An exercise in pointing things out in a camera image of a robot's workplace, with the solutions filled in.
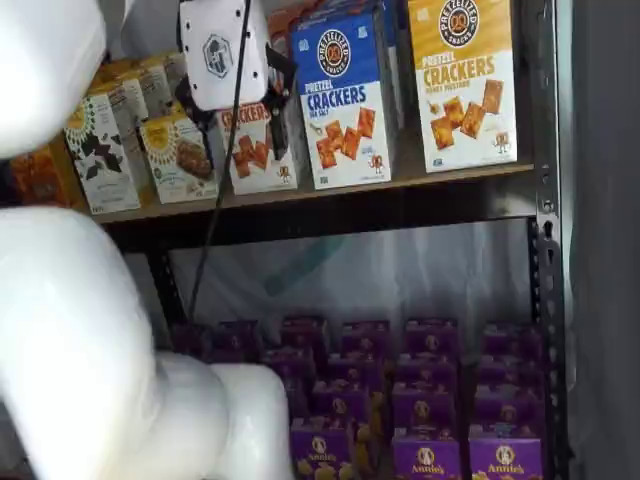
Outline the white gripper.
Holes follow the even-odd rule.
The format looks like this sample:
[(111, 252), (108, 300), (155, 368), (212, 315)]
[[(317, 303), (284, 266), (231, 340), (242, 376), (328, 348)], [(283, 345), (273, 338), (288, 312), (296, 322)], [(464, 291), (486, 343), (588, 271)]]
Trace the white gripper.
[[(200, 131), (206, 158), (214, 167), (209, 131), (212, 111), (256, 103), (270, 114), (274, 158), (288, 149), (284, 118), (297, 64), (273, 49), (260, 1), (184, 1), (179, 7), (180, 36), (187, 75), (174, 90), (176, 101)], [(269, 80), (269, 68), (276, 73)]]

